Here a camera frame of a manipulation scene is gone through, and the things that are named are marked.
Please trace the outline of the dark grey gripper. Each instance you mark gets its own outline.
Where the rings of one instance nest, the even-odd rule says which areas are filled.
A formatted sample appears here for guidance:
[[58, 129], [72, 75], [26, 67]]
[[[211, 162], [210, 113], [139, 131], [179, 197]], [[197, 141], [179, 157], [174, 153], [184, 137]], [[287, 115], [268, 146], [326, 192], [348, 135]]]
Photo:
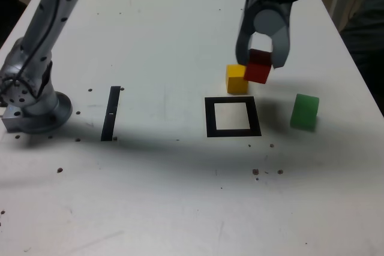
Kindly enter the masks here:
[[240, 65], [247, 65], [250, 58], [250, 43], [255, 32], [267, 35], [272, 42], [271, 63], [276, 68], [284, 67], [290, 52], [289, 24], [293, 2], [272, 0], [246, 0], [245, 12], [239, 27], [235, 46], [236, 60]]

